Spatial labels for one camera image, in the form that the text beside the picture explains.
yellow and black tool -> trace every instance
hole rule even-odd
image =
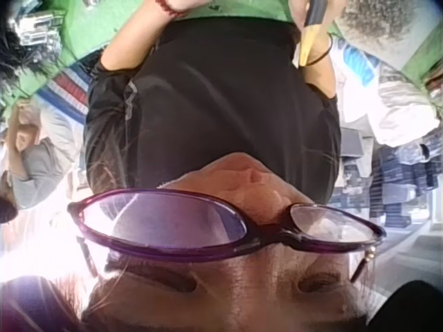
[[[325,18],[327,0],[310,0],[307,10],[305,29],[302,32],[300,43],[300,58],[298,65],[306,66],[312,45],[320,32],[321,24]]]

striped fabric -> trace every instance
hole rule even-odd
[[[87,91],[91,78],[74,64],[55,76],[36,96],[80,125],[88,113]]]

eyeglass frame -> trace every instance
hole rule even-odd
[[[111,237],[100,233],[84,223],[83,211],[94,203],[98,203],[103,199],[111,196],[118,196],[119,194],[143,194],[143,193],[167,193],[178,194],[190,198],[202,199],[209,201],[211,204],[221,205],[223,208],[230,210],[233,217],[237,217],[245,227],[245,235],[241,239],[232,243],[225,243],[218,246],[209,246],[205,248],[193,249],[170,249],[170,248],[150,248],[147,246],[137,246],[115,237]],[[297,208],[318,208],[327,211],[333,211],[343,214],[344,216],[355,220],[373,231],[371,240],[352,243],[340,243],[315,239],[304,233],[293,220],[291,211],[294,207]],[[280,216],[277,223],[266,225],[258,225],[252,218],[248,216],[245,211],[234,206],[233,204],[219,199],[218,197],[200,194],[196,192],[188,192],[183,190],[169,190],[169,189],[155,189],[155,190],[141,190],[141,189],[118,189],[97,194],[84,199],[80,202],[70,203],[67,207],[68,213],[73,218],[74,223],[79,227],[83,237],[78,237],[78,243],[82,249],[87,266],[94,277],[98,276],[96,265],[93,262],[89,247],[85,240],[92,241],[98,245],[107,247],[110,250],[115,250],[124,255],[130,255],[142,259],[151,259],[155,261],[166,261],[174,263],[200,263],[208,261],[219,261],[223,259],[230,259],[249,255],[257,252],[271,244],[281,243],[284,246],[289,246],[295,251],[301,252],[315,252],[318,254],[347,254],[351,252],[364,252],[360,264],[356,271],[351,276],[350,281],[354,283],[365,266],[374,259],[376,247],[381,244],[386,237],[385,230],[359,216],[350,214],[349,212],[329,207],[326,205],[315,203],[295,203],[286,207]]]

purple eyeglasses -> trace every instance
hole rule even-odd
[[[386,236],[383,228],[344,211],[294,204],[277,223],[257,225],[219,198],[178,190],[113,190],[71,203],[89,270],[97,276],[85,240],[143,259],[196,263],[251,254],[282,243],[297,251],[365,253],[355,282]]]

black shirt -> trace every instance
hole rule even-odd
[[[241,151],[328,202],[340,154],[336,99],[305,84],[293,52],[283,22],[193,19],[169,25],[135,71],[99,65],[85,129],[93,191],[155,188]]]

